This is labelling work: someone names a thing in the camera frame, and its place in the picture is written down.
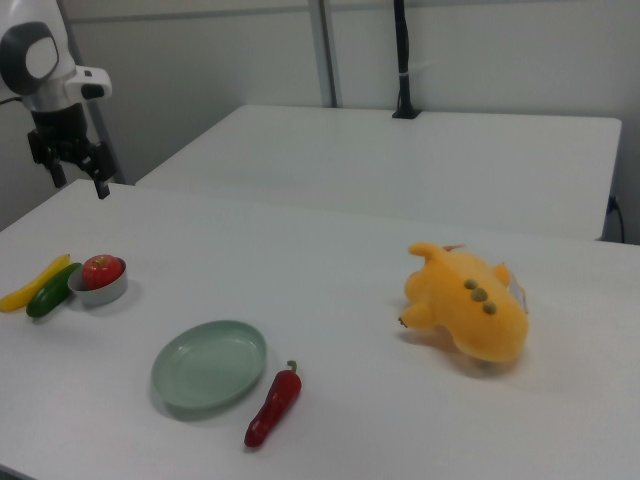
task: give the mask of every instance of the red chili pepper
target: red chili pepper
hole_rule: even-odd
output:
[[[256,418],[249,424],[247,434],[244,437],[244,444],[247,447],[255,448],[262,445],[269,432],[298,398],[302,382],[296,374],[297,364],[290,360],[287,365],[291,367],[291,370],[278,372],[264,405]]]

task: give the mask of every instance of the toy apple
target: toy apple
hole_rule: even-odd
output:
[[[84,262],[82,266],[82,282],[89,290],[109,285],[116,280],[124,267],[119,258],[113,255],[96,255]]]

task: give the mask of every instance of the green cucumber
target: green cucumber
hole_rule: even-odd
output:
[[[69,277],[80,267],[81,263],[72,263],[51,277],[28,303],[27,315],[32,318],[43,317],[64,302],[71,295],[67,285]]]

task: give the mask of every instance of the black stand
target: black stand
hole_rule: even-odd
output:
[[[61,188],[67,183],[60,162],[76,164],[96,186],[98,197],[109,195],[107,181],[116,173],[106,143],[93,144],[87,139],[87,121],[79,103],[57,112],[32,112],[36,129],[29,132],[33,161],[51,174],[53,184]]]
[[[411,106],[409,89],[409,30],[404,16],[404,0],[393,0],[393,12],[396,18],[396,44],[398,47],[398,72],[400,75],[400,94],[398,107],[393,118],[413,120],[420,114]]]

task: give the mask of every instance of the small silver bowl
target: small silver bowl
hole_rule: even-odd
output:
[[[127,290],[127,264],[121,258],[118,258],[122,264],[122,275],[116,278],[109,285],[95,290],[89,290],[82,281],[82,268],[78,268],[69,277],[67,285],[71,291],[80,298],[80,301],[87,307],[97,307],[105,303],[113,302],[116,298],[122,296]]]

